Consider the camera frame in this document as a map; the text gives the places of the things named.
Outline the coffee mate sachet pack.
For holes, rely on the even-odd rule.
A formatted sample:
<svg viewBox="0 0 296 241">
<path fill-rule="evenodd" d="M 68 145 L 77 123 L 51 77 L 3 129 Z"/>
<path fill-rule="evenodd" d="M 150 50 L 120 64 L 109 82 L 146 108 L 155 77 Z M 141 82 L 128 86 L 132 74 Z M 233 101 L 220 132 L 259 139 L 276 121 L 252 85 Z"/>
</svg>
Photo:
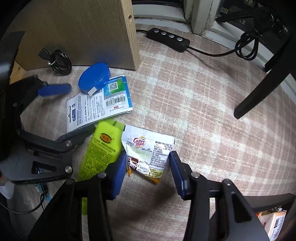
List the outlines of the coffee mate sachet pack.
<svg viewBox="0 0 296 241">
<path fill-rule="evenodd" d="M 175 138 L 136 126 L 125 125 L 121 143 L 126 152 L 128 175 L 137 171 L 151 183 L 158 184 L 164 172 Z"/>
</svg>

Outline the blue round lid container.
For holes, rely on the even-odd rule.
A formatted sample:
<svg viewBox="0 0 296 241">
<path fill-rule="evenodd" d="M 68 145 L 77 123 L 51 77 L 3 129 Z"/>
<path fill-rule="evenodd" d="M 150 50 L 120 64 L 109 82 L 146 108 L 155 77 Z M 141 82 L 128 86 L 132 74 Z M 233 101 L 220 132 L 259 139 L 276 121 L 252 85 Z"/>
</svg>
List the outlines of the blue round lid container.
<svg viewBox="0 0 296 241">
<path fill-rule="evenodd" d="M 93 95 L 107 84 L 109 78 L 108 66 L 104 63 L 96 63 L 82 73 L 78 80 L 78 87 L 83 93 Z"/>
</svg>

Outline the orange white carton box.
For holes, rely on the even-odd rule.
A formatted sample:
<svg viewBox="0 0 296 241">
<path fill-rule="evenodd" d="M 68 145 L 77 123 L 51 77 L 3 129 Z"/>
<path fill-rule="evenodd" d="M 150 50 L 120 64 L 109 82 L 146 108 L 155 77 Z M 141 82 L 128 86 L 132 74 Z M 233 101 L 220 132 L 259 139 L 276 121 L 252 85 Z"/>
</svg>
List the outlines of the orange white carton box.
<svg viewBox="0 0 296 241">
<path fill-rule="evenodd" d="M 283 222 L 285 221 L 286 212 L 273 212 L 266 215 L 264 229 L 270 241 L 278 238 Z"/>
</svg>

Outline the black storage box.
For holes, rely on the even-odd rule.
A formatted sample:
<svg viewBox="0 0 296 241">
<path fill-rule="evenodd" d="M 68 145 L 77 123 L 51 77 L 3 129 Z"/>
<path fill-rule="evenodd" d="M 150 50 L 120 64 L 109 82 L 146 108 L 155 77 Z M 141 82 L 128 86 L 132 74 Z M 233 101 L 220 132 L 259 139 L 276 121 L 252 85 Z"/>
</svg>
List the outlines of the black storage box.
<svg viewBox="0 0 296 241">
<path fill-rule="evenodd" d="M 265 226 L 264 221 L 267 214 L 285 211 L 286 216 L 280 231 L 281 234 L 284 228 L 287 226 L 288 218 L 295 214 L 293 207 L 295 205 L 295 195 L 291 193 L 271 196 L 247 196 L 245 198 L 247 202 L 250 204 L 258 220 L 262 224 L 263 229 Z"/>
</svg>

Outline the wooden board panel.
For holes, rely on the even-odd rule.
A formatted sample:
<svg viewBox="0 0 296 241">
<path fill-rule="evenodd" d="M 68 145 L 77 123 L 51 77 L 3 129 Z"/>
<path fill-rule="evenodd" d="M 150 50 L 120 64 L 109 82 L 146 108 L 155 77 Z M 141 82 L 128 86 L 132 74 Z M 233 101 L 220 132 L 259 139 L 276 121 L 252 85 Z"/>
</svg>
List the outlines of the wooden board panel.
<svg viewBox="0 0 296 241">
<path fill-rule="evenodd" d="M 31 1 L 7 29 L 16 31 L 25 33 L 16 56 L 25 70 L 47 67 L 42 48 L 59 49 L 78 66 L 140 64 L 131 1 Z"/>
</svg>

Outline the white blue card package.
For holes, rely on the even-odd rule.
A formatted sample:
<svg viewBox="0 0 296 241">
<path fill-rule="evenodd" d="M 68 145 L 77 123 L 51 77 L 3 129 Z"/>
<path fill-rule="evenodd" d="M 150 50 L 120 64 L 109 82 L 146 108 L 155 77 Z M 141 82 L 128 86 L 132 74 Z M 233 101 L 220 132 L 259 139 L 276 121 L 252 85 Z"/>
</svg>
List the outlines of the white blue card package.
<svg viewBox="0 0 296 241">
<path fill-rule="evenodd" d="M 133 110 L 125 75 L 110 78 L 92 96 L 79 93 L 67 101 L 66 132 Z"/>
</svg>

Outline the yellow green packet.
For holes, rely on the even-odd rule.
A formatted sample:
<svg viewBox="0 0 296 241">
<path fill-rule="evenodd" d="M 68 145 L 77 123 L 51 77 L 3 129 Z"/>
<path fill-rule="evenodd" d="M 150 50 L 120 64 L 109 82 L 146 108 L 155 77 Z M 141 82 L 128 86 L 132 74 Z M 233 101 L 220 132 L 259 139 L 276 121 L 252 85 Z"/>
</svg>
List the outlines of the yellow green packet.
<svg viewBox="0 0 296 241">
<path fill-rule="evenodd" d="M 82 162 L 78 181 L 104 172 L 108 164 L 117 160 L 123 149 L 121 136 L 125 125 L 111 118 L 99 121 Z"/>
</svg>

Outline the black power strip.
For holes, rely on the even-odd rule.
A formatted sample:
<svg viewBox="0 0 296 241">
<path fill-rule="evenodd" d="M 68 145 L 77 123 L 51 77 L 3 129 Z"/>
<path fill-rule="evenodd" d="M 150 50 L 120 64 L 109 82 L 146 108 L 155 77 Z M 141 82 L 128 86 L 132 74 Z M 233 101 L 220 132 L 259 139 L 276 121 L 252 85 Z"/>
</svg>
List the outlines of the black power strip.
<svg viewBox="0 0 296 241">
<path fill-rule="evenodd" d="M 190 40 L 158 28 L 148 30 L 146 37 L 162 43 L 180 53 L 186 51 L 190 46 Z"/>
</svg>

